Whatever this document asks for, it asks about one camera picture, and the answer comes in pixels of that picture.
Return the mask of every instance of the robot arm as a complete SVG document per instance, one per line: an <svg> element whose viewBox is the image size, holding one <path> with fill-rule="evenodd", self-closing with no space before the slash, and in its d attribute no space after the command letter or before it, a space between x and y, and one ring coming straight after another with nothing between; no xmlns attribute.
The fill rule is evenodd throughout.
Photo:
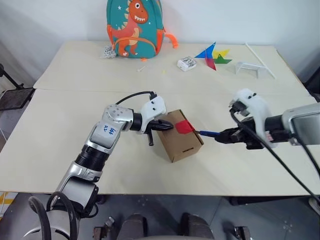
<svg viewBox="0 0 320 240"><path fill-rule="evenodd" d="M289 109L282 115L273 116L266 101L246 88L235 95L230 108L246 117L242 123L254 130L271 148L282 142L299 145L296 136L306 145L320 145L320 103ZM226 129L215 140L224 144L245 143L248 150L263 148L241 127Z"/></svg>
<svg viewBox="0 0 320 240"><path fill-rule="evenodd" d="M117 104L105 108L101 121L92 128L81 153L70 164L56 189L72 203L75 216L71 217L76 218L76 232L79 230L80 219L90 217L89 214L95 205L99 191L95 183L99 181L105 162L112 154L121 132L132 130L139 134L147 134L149 145L153 146L151 130L166 131L173 128L168 121L155 120L164 113L166 113L166 106L160 96L148 101L139 113ZM48 207L50 211L47 212L47 217L52 239L69 239L71 237L70 213L66 211L62 200L56 196L52 203L47 205L47 210ZM38 224L27 232L23 239L42 239L40 230L41 226Z"/></svg>

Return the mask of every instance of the backpack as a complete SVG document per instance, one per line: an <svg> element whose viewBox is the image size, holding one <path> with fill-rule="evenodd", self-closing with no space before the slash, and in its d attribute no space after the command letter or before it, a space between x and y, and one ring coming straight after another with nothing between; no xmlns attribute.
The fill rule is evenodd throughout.
<svg viewBox="0 0 320 240"><path fill-rule="evenodd" d="M166 34L160 0L108 0L106 5L107 33L117 55L148 59L156 56Z"/></svg>

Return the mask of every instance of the black wire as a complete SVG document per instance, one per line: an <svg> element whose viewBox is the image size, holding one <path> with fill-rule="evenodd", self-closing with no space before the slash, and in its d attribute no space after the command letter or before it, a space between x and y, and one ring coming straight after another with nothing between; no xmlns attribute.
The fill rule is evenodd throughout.
<svg viewBox="0 0 320 240"><path fill-rule="evenodd" d="M296 138L298 143L300 143L300 145L303 147L304 151L306 152L306 154L310 158L310 160L311 160L313 166L315 167L315 169L316 169L316 171L318 173L318 176L320 178L320 168L319 168L319 165L317 164L317 161L315 160L314 156L311 154L310 150L307 148L306 143L298 135L297 128L295 126L294 120L292 120L291 123L292 123L293 131L294 131L294 137Z"/></svg>
<svg viewBox="0 0 320 240"><path fill-rule="evenodd" d="M47 216L47 212L40 202L38 198L35 196L31 196L28 199L28 203L31 207L31 209L38 215L40 225L41 225L41 234L42 234L42 240L51 240L51 228L50 228L50 222Z"/></svg>
<svg viewBox="0 0 320 240"><path fill-rule="evenodd" d="M78 228L77 228L77 216L69 198L60 191L55 191L51 194L46 203L46 211L49 212L51 210L51 203L55 197L59 197L62 203L64 204L66 211L69 215L69 222L70 222L70 239L69 240L77 240L78 238Z"/></svg>
<svg viewBox="0 0 320 240"><path fill-rule="evenodd" d="M140 92L136 92L134 94L131 94L129 96L126 96L125 98L122 98L121 100L117 101L115 104L120 104L122 103L123 101L129 99L129 98L132 98L134 96L138 96L138 95L142 95L142 94L150 94L150 95L154 95L155 93L153 91L140 91Z"/></svg>
<svg viewBox="0 0 320 240"><path fill-rule="evenodd" d="M284 169L320 204L320 198L317 197L300 179L289 169L289 167L281 160L281 158L271 149L271 147L254 131L252 131L248 126L239 121L239 119L235 116L233 109L230 110L230 114L232 119L245 130L251 137L259 141L274 157L278 160L278 162L284 167Z"/></svg>
<svg viewBox="0 0 320 240"><path fill-rule="evenodd" d="M98 212L99 212L98 205L95 203L93 206L94 206L94 208L95 208L94 214L86 216L86 217L85 217L86 219L92 219L92 218L94 218L95 216L98 215Z"/></svg>

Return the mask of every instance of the dinosaur print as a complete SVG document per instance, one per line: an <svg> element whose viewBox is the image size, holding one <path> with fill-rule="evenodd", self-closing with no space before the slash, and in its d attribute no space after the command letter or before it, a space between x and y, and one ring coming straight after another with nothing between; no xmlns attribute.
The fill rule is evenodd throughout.
<svg viewBox="0 0 320 240"><path fill-rule="evenodd" d="M138 24L144 24L148 21L148 12L146 11L144 5L141 0L128 0L128 8L126 11L128 12L124 14L124 17L127 19L121 28L111 29L112 36L120 39L123 37L132 37L138 38L139 34L142 32L142 29L138 26ZM118 53L120 56L128 57L129 53L125 50L127 46L130 46L130 53L133 55L137 55L136 48L138 46L137 40L121 40L118 43Z"/></svg>

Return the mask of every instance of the white plastic stand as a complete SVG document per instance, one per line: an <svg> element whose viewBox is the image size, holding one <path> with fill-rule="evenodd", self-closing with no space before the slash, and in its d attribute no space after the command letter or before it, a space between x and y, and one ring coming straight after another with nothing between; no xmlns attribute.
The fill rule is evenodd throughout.
<svg viewBox="0 0 320 240"><path fill-rule="evenodd" d="M256 71L257 78L260 78L262 75L265 75L268 72L268 69L265 66L246 63L242 61L238 62L235 65L235 74L238 74L240 69L249 69L249 70Z"/></svg>
<svg viewBox="0 0 320 240"><path fill-rule="evenodd" d="M252 49L252 47L250 47L248 45L248 43L244 44L249 50L250 52L259 60L259 62L266 68L266 70L271 74L271 76L274 79L277 79L276 75L270 70L270 68L267 67L267 65L264 63L264 61L262 61L262 59L258 56L258 54Z"/></svg>

